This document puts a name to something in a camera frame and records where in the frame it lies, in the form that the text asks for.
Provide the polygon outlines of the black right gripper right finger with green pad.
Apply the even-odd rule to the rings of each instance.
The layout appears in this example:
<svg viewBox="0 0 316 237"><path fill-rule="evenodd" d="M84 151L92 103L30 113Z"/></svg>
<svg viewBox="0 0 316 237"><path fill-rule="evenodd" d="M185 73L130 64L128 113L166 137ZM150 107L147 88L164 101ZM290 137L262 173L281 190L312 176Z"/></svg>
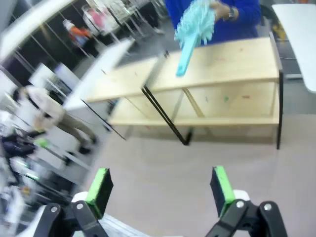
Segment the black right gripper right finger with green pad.
<svg viewBox="0 0 316 237"><path fill-rule="evenodd" d="M254 205L246 191L232 188L223 166L212 168L210 187L219 220L208 237L232 237L236 231L251 237L288 236L278 205L271 200Z"/></svg>

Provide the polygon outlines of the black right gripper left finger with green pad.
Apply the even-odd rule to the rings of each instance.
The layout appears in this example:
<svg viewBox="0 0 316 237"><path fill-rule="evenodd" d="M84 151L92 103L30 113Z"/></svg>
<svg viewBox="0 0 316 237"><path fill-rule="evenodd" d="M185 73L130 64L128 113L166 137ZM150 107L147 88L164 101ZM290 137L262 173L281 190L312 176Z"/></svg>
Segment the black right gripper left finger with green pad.
<svg viewBox="0 0 316 237"><path fill-rule="evenodd" d="M81 231L85 237L107 237L99 220L102 219L113 183L110 170L100 168L84 200L67 206L47 205L36 226L34 237L71 237Z"/></svg>

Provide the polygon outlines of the person's left hand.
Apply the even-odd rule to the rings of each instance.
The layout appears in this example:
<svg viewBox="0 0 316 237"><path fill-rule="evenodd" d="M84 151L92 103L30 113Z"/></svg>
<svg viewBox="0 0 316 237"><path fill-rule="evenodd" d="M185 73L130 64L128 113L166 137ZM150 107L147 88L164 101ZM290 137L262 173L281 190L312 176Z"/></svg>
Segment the person's left hand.
<svg viewBox="0 0 316 237"><path fill-rule="evenodd" d="M226 20L229 18L231 8L228 5L223 4L220 1L213 1L209 6L215 11L215 22L220 19Z"/></svg>

